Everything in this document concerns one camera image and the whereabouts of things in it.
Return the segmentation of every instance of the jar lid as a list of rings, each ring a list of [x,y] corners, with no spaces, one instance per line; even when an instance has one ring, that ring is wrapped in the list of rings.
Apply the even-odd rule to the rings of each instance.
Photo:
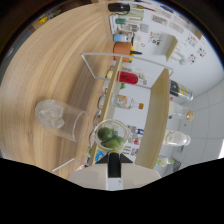
[[[140,103],[140,104],[139,104],[139,109],[141,109],[141,110],[142,110],[142,109],[143,109],[143,107],[144,107],[144,104],[143,104],[143,103]]]
[[[191,110],[189,110],[187,112],[187,120],[192,121],[193,119],[194,119],[194,113]]]
[[[187,137],[187,142],[185,143],[185,145],[189,145],[191,143],[191,137],[189,135],[186,135]]]

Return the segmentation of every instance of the transparent container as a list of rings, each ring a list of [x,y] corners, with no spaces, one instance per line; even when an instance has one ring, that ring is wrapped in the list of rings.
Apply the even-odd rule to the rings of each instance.
[[[192,121],[194,119],[194,113],[191,110],[172,101],[170,101],[169,104],[169,116],[186,119],[188,121]]]
[[[110,80],[105,80],[103,82],[102,93],[106,94],[109,88]]]
[[[106,94],[102,95],[102,96],[100,97],[100,99],[99,99],[99,102],[98,102],[98,108],[99,108],[100,110],[103,109],[103,104],[104,104],[104,101],[105,101],[105,97],[106,97]]]
[[[117,81],[135,85],[138,83],[138,76],[134,73],[119,71]]]
[[[174,163],[174,159],[168,159],[166,156],[159,155],[155,165],[165,167],[166,165],[173,164],[173,163]]]
[[[92,138],[103,152],[118,152],[125,147],[130,134],[130,129],[122,122],[107,119],[95,127]]]
[[[144,107],[144,104],[136,103],[130,96],[123,96],[123,95],[116,95],[116,94],[112,94],[111,104],[114,107],[119,107],[119,108],[127,109],[127,110],[130,110],[133,107],[137,107],[138,109],[142,110]]]
[[[187,146],[191,142],[191,137],[189,135],[185,135],[180,131],[173,131],[166,129],[163,145],[169,146]]]
[[[170,80],[170,94],[187,101],[192,101],[194,98],[193,92],[190,89],[173,80]]]
[[[35,117],[47,131],[74,142],[84,138],[89,126],[86,111],[53,99],[40,101]]]

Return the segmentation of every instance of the paper sign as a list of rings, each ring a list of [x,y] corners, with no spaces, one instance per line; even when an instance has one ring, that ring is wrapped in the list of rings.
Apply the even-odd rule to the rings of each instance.
[[[157,46],[160,45],[162,41],[162,35],[155,32],[150,32],[148,42],[156,44]]]
[[[187,60],[190,64],[194,64],[195,61],[197,60],[197,58],[193,54],[190,54],[189,57],[187,58]]]
[[[197,39],[192,34],[189,33],[188,38],[186,40],[188,44],[190,44],[192,47],[195,47],[197,45]]]
[[[203,58],[205,55],[206,55],[206,52],[205,50],[200,47],[198,50],[197,50],[197,53]]]

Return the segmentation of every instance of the black object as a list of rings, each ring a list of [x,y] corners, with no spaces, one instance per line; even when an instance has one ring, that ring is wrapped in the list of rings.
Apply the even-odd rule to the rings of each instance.
[[[120,163],[133,163],[130,159],[128,159],[124,154],[120,155]]]
[[[121,163],[119,153],[109,154],[108,178],[121,178]]]
[[[108,10],[110,12],[127,12],[128,14],[130,12],[130,5],[122,4],[122,3],[111,3],[111,4],[108,4]]]
[[[170,80],[170,94],[173,96],[178,96],[178,93],[179,93],[178,84],[173,80]]]
[[[105,164],[105,163],[108,163],[108,159],[109,159],[109,156],[107,154],[102,159],[100,159],[99,161],[97,161],[95,164]]]

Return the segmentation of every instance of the glass bottle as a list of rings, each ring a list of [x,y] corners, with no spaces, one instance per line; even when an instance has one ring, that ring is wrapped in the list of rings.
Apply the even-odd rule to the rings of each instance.
[[[134,73],[119,71],[117,81],[134,85],[138,83],[138,76]]]
[[[112,61],[112,66],[114,67],[115,65],[116,65],[116,60],[113,60]],[[132,63],[129,63],[129,62],[123,62],[122,63],[122,68],[129,69],[130,72],[133,72],[135,74],[144,73],[143,69],[137,68],[135,65],[133,65]]]
[[[189,135],[185,135],[180,131],[173,131],[166,129],[163,145],[170,145],[170,146],[187,146],[191,142],[191,137]]]
[[[123,95],[116,95],[116,94],[113,94],[111,96],[111,104],[114,107],[119,107],[119,108],[127,109],[127,110],[130,110],[133,107],[137,107],[138,109],[142,110],[144,107],[144,104],[136,103],[130,96],[123,96]]]
[[[167,164],[173,164],[173,163],[174,159],[168,159],[166,156],[159,155],[155,165],[165,167]]]
[[[170,94],[188,101],[192,101],[194,98],[191,90],[173,80],[170,80]]]
[[[179,119],[186,119],[192,121],[194,119],[194,113],[187,107],[181,106],[173,101],[169,104],[169,116],[174,116]]]

